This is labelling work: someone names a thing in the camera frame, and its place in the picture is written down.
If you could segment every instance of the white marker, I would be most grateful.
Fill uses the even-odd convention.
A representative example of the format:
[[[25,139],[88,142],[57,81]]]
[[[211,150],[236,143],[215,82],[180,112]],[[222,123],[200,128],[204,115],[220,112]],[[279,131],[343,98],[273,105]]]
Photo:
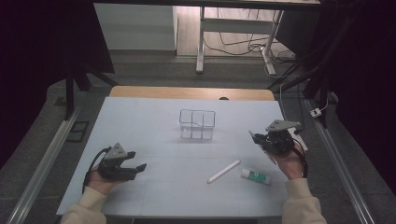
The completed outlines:
[[[241,161],[235,161],[233,162],[231,165],[227,166],[226,168],[224,168],[222,171],[218,172],[217,174],[215,174],[214,176],[210,177],[206,182],[207,184],[212,183],[213,181],[215,181],[217,178],[221,177],[222,175],[224,175],[225,173],[229,172],[231,169],[233,169],[235,166],[237,166],[239,163],[241,163]]]

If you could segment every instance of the green and white glue stick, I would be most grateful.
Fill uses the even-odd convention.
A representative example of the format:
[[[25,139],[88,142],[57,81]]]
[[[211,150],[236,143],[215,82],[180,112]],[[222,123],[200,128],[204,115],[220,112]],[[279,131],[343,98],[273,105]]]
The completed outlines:
[[[271,177],[268,175],[262,175],[254,171],[250,171],[248,169],[243,169],[242,170],[242,177],[249,179],[249,180],[254,180],[256,182],[262,183],[269,185],[271,181]]]

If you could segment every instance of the power adapter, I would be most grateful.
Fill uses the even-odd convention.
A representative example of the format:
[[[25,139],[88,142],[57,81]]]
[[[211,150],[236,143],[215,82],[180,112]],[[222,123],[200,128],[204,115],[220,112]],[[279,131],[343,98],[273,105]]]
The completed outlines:
[[[316,108],[314,110],[311,110],[311,116],[314,118],[317,118],[321,115],[321,111],[319,110],[319,108]]]

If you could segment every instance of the person's left hand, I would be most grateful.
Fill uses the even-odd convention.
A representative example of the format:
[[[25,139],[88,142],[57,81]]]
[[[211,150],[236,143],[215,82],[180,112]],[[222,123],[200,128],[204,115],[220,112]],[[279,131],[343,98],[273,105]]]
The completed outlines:
[[[91,171],[90,181],[87,187],[96,189],[97,191],[107,195],[114,187],[126,181],[114,181],[111,179],[103,178],[97,171],[98,165],[94,166]]]

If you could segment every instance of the forearm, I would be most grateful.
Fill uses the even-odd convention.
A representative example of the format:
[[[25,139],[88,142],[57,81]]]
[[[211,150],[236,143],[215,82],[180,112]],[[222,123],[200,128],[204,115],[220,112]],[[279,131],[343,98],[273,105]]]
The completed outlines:
[[[86,187],[78,204],[70,206],[61,223],[106,224],[106,217],[101,212],[105,199],[106,195]]]
[[[327,223],[320,211],[318,198],[312,196],[305,178],[286,183],[289,198],[283,206],[283,224]]]

